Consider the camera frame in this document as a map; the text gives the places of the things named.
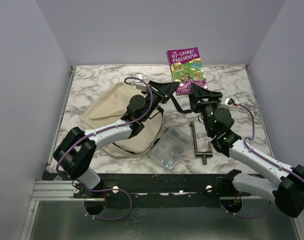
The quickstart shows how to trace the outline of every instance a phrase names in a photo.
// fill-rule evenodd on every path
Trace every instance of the gray backdrop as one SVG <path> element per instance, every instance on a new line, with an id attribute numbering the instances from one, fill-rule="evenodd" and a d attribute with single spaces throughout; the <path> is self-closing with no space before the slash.
<path id="1" fill-rule="evenodd" d="M 249 73 L 276 157 L 304 166 L 304 0 L 286 1 Z"/>
<path id="2" fill-rule="evenodd" d="M 248 64 L 284 0 L 37 0 L 71 65 L 165 64 L 199 47 L 204 64 Z"/>
<path id="3" fill-rule="evenodd" d="M 0 1 L 0 240 L 20 237 L 69 73 L 36 2 Z"/>

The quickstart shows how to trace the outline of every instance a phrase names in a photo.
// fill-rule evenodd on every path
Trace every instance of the plastic container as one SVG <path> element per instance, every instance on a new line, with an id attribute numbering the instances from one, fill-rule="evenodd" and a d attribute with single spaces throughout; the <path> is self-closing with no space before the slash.
<path id="1" fill-rule="evenodd" d="M 171 126 L 149 151 L 149 156 L 165 168 L 172 169 L 191 142 L 190 136 Z"/>

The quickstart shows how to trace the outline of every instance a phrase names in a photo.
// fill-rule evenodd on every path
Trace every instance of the canvas bag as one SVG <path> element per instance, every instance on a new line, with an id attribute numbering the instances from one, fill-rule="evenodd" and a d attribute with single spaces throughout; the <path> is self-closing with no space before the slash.
<path id="1" fill-rule="evenodd" d="M 119 120 L 134 95 L 143 95 L 136 88 L 123 82 L 111 86 L 84 112 L 81 123 L 84 130 L 101 128 Z M 150 116 L 158 113 L 155 110 Z M 159 113 L 144 123 L 143 130 L 135 137 L 109 144 L 102 150 L 116 158 L 138 157 L 147 153 L 165 132 L 163 115 Z"/>

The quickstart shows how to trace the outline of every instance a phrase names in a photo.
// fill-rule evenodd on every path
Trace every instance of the marble tabletop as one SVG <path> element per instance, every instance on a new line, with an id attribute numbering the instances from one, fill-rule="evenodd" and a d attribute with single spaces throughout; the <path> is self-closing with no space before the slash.
<path id="1" fill-rule="evenodd" d="M 62 124 L 55 143 L 58 146 L 67 132 L 73 127 L 82 127 L 80 118 L 85 110 L 99 98 L 111 85 L 121 82 L 126 77 L 142 73 L 143 78 L 156 82 L 170 82 L 171 73 L 168 65 L 93 65 L 78 66 L 74 81 L 71 86 Z M 251 145 L 265 154 L 270 155 L 270 150 L 264 134 L 262 122 L 253 97 L 245 66 L 204 66 L 204 75 L 207 79 L 209 90 L 222 92 L 223 100 L 233 97 L 240 103 L 248 106 L 255 117 L 255 139 Z M 188 96 L 176 97 L 183 109 L 189 108 Z M 181 131 L 192 136 L 189 123 L 195 122 L 195 131 L 199 151 L 206 151 L 210 139 L 206 136 L 204 126 L 198 122 L 197 114 L 178 113 L 172 101 L 162 105 L 165 116 L 165 126 L 176 126 Z M 251 134 L 251 118 L 240 107 L 231 110 L 235 124 L 232 130 L 245 137 Z M 55 173 L 57 162 L 52 159 L 49 172 Z M 126 173 L 126 174 L 225 174 L 232 169 L 244 173 L 255 173 L 248 166 L 237 160 L 227 158 L 213 149 L 213 157 L 208 158 L 207 165 L 202 164 L 199 157 L 195 157 L 193 147 L 189 148 L 178 161 L 168 170 L 151 159 L 148 154 L 137 158 L 117 159 L 103 150 L 96 151 L 91 162 L 91 167 L 97 173 Z"/>

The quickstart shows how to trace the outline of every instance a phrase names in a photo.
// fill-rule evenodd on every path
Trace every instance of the book cover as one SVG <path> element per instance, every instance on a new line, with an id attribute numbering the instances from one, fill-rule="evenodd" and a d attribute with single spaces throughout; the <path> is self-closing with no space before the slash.
<path id="1" fill-rule="evenodd" d="M 173 80 L 180 82 L 176 95 L 191 94 L 191 83 L 207 89 L 204 70 L 197 47 L 166 52 Z"/>

